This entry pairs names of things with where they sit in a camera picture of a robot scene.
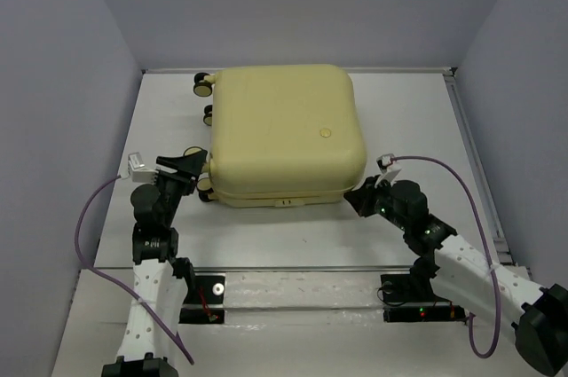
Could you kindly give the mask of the yellow hard-shell suitcase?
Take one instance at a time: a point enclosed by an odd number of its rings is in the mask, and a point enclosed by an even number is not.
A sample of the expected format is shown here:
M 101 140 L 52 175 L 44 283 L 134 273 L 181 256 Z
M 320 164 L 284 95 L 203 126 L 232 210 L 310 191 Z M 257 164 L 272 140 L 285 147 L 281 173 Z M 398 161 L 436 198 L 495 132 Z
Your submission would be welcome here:
M 349 74 L 330 64 L 230 67 L 193 78 L 210 97 L 200 200 L 234 208 L 334 203 L 361 181 L 367 148 Z

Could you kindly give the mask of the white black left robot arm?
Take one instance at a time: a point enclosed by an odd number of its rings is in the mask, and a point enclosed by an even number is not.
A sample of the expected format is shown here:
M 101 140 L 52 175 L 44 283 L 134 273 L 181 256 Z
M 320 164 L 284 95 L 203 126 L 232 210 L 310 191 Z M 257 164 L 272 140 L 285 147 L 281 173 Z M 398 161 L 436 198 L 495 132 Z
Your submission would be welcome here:
M 207 156 L 190 147 L 178 157 L 157 157 L 157 169 L 147 167 L 139 153 L 128 158 L 129 176 L 137 183 L 130 195 L 133 283 L 125 289 L 132 300 L 116 359 L 104 365 L 104 376 L 178 375 L 175 352 L 185 348 L 178 323 L 196 279 L 190 259 L 178 256 L 173 221 L 183 197 L 195 190 Z

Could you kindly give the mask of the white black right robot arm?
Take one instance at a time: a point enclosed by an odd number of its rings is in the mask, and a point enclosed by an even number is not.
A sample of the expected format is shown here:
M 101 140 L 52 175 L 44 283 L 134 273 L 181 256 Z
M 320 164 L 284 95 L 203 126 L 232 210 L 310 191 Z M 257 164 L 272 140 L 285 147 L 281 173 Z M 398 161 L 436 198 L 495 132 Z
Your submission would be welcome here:
M 380 216 L 403 232 L 417 255 L 410 292 L 455 302 L 475 317 L 498 324 L 500 336 L 545 376 L 567 364 L 567 290 L 524 279 L 474 248 L 453 227 L 430 213 L 416 182 L 390 184 L 369 177 L 344 195 L 361 217 Z

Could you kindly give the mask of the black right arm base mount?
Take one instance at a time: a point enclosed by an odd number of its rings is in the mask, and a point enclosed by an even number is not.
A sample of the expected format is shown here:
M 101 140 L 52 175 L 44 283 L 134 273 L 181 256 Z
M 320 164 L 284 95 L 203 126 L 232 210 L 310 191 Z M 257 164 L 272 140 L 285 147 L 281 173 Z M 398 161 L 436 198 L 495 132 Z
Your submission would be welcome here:
M 383 305 L 386 323 L 462 322 L 468 318 L 463 307 L 436 295 L 431 280 L 437 267 L 418 258 L 403 273 L 384 273 L 376 296 Z

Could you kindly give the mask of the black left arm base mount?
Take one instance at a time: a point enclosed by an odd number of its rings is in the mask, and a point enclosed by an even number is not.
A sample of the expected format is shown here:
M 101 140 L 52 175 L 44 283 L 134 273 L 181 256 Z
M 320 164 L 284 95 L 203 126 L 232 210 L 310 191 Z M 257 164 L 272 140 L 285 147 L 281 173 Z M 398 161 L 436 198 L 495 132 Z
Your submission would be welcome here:
M 225 274 L 197 273 L 195 289 L 184 299 L 180 325 L 223 325 L 225 322 Z

